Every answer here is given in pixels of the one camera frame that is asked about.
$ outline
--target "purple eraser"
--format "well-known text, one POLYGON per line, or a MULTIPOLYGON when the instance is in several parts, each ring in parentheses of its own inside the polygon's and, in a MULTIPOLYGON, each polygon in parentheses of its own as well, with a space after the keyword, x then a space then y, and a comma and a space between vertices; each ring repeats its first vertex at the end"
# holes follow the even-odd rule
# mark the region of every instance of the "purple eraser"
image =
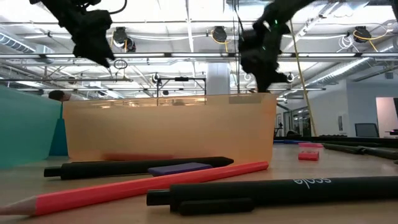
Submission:
POLYGON ((210 168, 213 167, 208 164, 190 162, 186 164, 179 164, 173 166, 152 167, 148 169, 148 172, 151 173, 154 177, 157 177, 161 175, 179 174, 182 172, 190 172, 190 171, 210 169, 210 168))

